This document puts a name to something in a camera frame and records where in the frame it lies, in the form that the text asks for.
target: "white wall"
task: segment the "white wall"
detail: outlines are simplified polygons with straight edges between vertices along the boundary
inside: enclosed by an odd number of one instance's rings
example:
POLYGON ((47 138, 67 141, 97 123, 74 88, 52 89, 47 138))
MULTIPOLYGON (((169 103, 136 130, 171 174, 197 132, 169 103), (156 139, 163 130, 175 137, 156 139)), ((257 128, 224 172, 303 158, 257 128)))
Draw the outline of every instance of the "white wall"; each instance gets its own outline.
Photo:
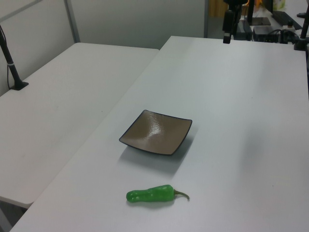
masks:
POLYGON ((80 41, 160 49, 171 35, 203 37, 205 0, 68 0, 80 41))
MULTIPOLYGON (((0 24, 22 80, 74 43, 63 0, 42 0, 0 24)), ((6 91, 6 60, 0 51, 0 96, 6 91)))

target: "cable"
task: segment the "cable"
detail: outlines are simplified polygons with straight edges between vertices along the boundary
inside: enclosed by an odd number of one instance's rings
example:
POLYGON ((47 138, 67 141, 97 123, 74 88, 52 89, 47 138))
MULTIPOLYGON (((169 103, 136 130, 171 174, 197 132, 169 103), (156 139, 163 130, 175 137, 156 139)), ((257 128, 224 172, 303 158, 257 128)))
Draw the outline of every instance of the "cable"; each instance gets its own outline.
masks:
POLYGON ((8 88, 11 89, 11 88, 10 88, 10 84, 9 84, 9 65, 6 65, 6 66, 7 66, 7 76, 6 76, 6 80, 7 80, 7 82, 8 82, 8 88))

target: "electronic equipment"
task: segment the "electronic equipment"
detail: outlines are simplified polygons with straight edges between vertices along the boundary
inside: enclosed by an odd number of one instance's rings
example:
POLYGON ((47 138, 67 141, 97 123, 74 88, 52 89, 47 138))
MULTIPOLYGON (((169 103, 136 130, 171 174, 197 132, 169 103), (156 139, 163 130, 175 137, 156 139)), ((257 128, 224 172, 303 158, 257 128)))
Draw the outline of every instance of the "electronic equipment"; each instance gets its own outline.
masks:
POLYGON ((302 27, 284 11, 273 11, 272 16, 281 26, 288 25, 289 21, 292 21, 295 30, 302 29, 302 27))

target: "floor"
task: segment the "floor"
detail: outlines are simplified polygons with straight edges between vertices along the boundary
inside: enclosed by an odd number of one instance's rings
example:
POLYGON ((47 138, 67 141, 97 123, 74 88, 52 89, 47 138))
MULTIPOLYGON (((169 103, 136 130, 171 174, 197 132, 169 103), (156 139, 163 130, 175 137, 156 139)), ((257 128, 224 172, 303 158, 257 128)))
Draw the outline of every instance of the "floor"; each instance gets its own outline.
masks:
POLYGON ((0 232, 9 232, 26 209, 0 201, 0 232))

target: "white table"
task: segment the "white table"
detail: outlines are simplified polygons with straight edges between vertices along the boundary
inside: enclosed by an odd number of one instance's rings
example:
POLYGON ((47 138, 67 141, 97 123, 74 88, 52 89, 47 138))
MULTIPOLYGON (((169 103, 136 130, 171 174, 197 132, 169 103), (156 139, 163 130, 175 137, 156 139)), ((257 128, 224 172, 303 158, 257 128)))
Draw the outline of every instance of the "white table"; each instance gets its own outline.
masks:
POLYGON ((308 106, 292 45, 171 37, 12 232, 308 231, 308 106), (118 141, 144 109, 193 120, 173 156, 118 141))
POLYGON ((28 208, 158 50, 77 43, 0 98, 0 200, 28 208))

